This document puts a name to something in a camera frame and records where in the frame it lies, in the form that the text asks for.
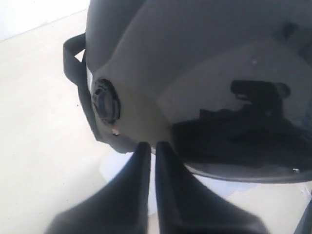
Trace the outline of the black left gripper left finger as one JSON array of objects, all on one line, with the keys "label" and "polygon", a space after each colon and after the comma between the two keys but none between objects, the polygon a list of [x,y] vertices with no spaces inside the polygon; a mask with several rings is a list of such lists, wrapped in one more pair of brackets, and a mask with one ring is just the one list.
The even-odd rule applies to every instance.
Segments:
[{"label": "black left gripper left finger", "polygon": [[58,214],[46,233],[147,233],[150,166],[150,145],[141,142],[115,178],[89,199]]}]

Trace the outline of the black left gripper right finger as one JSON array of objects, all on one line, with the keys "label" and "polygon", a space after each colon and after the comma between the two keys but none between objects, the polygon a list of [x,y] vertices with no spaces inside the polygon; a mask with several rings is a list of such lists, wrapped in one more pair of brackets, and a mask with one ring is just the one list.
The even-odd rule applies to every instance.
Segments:
[{"label": "black left gripper right finger", "polygon": [[162,234],[266,234],[257,216],[197,180],[170,144],[156,145],[156,199]]}]

